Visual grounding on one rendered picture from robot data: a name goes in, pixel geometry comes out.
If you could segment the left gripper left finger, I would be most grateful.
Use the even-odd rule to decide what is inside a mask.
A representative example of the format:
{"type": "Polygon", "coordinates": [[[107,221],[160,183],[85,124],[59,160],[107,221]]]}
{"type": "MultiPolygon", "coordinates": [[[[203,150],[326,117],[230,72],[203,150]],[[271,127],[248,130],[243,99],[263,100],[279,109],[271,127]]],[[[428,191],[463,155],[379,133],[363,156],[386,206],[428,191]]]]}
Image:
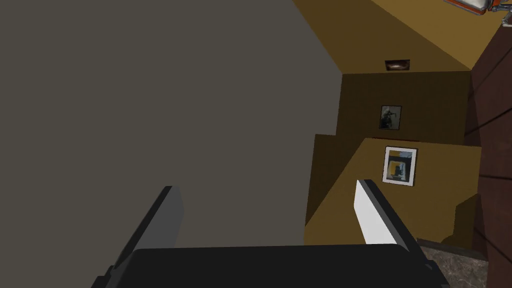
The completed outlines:
{"type": "Polygon", "coordinates": [[[132,233],[113,268],[118,268],[135,250],[174,248],[183,217],[180,188],[165,186],[132,233]]]}

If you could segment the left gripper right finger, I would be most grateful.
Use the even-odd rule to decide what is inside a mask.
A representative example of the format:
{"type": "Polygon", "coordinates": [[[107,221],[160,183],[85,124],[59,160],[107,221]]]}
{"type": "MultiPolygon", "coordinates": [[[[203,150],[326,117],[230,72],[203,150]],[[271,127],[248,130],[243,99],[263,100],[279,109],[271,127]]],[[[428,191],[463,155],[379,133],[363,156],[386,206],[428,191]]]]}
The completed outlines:
{"type": "Polygon", "coordinates": [[[356,181],[353,208],[366,244],[396,244],[419,252],[417,241],[372,180],[356,181]]]}

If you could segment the orange and white object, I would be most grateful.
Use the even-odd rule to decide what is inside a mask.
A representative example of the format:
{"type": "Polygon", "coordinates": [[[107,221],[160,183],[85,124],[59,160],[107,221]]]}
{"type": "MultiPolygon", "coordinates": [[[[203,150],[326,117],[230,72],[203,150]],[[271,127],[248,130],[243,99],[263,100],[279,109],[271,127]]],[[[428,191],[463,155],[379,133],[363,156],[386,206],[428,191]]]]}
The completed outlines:
{"type": "Polygon", "coordinates": [[[484,15],[486,12],[507,11],[512,12],[512,2],[509,0],[443,0],[458,8],[475,15],[484,15]]]}

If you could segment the white framed wall picture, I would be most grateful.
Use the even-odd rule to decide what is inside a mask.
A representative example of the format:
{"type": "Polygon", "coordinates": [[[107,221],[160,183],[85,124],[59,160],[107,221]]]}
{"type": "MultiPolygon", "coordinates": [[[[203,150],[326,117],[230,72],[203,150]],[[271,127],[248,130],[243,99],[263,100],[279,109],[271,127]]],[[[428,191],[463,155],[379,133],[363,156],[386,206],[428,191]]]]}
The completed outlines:
{"type": "Polygon", "coordinates": [[[413,187],[417,169],[418,148],[386,146],[382,182],[413,187]]]}

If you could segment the dark framed wall picture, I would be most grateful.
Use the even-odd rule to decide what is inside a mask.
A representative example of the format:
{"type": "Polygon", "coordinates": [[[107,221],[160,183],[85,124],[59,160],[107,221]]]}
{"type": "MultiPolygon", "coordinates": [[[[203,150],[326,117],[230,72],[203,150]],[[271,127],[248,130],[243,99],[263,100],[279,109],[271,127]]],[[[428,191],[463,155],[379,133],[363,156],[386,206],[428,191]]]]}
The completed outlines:
{"type": "Polygon", "coordinates": [[[399,130],[402,106],[383,105],[381,107],[379,126],[381,130],[399,130]]]}

